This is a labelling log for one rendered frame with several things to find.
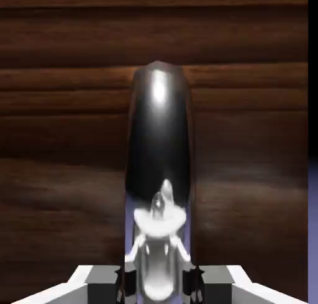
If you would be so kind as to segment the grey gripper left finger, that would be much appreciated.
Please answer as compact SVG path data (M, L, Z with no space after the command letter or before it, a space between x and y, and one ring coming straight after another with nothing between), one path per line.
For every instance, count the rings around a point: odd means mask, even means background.
M79 265L67 282L11 304L117 304L118 265Z

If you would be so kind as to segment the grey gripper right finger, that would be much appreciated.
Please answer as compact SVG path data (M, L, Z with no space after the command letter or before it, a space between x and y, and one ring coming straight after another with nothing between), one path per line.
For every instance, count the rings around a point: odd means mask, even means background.
M240 265L200 266L198 304L308 304L250 280Z

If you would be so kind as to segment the shiny dark metal handle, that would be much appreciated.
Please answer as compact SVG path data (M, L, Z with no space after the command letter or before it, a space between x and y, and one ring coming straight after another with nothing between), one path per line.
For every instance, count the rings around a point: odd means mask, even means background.
M177 65L139 68L125 169L125 304L197 304L191 90Z

